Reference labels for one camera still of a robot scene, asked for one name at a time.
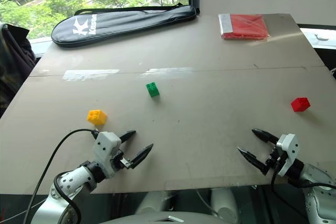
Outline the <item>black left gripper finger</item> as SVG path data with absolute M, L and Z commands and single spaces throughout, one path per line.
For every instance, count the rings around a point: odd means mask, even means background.
M 119 136 L 119 139 L 121 140 L 121 143 L 125 143 L 126 141 L 133 138 L 133 136 L 136 134 L 136 130 L 130 130 Z
M 130 166 L 131 169 L 136 168 L 147 157 L 153 145 L 154 144 L 150 144 L 146 146 L 143 150 L 141 150 L 140 152 L 136 154 L 135 158 L 131 161 L 131 166 Z

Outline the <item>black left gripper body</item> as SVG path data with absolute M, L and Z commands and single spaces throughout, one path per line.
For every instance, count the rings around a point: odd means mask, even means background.
M 132 168 L 132 163 L 123 157 L 124 152 L 121 150 L 118 150 L 117 153 L 112 158 L 112 166 L 113 169 L 117 172 L 121 169 L 130 169 Z

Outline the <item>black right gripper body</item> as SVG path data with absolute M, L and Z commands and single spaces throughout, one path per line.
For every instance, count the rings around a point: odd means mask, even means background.
M 270 169 L 279 172 L 283 168 L 287 158 L 288 153 L 283 149 L 283 145 L 277 144 L 266 159 L 265 172 L 268 172 Z

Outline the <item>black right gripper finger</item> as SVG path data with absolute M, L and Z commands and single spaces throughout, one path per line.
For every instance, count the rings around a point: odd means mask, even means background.
M 264 131 L 264 130 L 260 130 L 260 129 L 252 129 L 251 130 L 260 140 L 262 140 L 265 143 L 272 143 L 274 145 L 277 144 L 277 142 L 279 141 L 279 138 L 272 135 L 271 133 Z
M 266 175 L 269 171 L 269 166 L 267 166 L 266 164 L 262 163 L 261 161 L 259 161 L 255 155 L 253 155 L 252 153 L 238 147 L 237 148 L 238 151 L 242 154 L 242 156 L 250 163 L 252 164 L 254 167 L 256 167 L 258 170 L 260 170 L 260 172 L 263 175 Z

